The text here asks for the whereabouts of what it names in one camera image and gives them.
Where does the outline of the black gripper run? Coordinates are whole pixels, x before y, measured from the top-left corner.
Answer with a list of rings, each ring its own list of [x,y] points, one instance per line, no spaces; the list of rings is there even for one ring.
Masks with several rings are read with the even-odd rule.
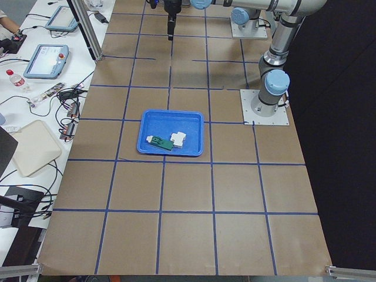
[[[182,0],[164,0],[164,10],[168,13],[167,38],[172,41],[176,26],[176,14],[179,14],[182,10]]]

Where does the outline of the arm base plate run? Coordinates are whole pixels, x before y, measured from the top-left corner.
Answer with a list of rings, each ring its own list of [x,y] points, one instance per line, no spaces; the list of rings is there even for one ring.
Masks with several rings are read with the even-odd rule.
[[[267,40],[266,21],[263,18],[249,20],[238,25],[231,18],[231,33],[233,38]]]
[[[265,105],[258,89],[241,89],[240,100],[245,125],[288,126],[287,109],[283,97],[275,105]]]

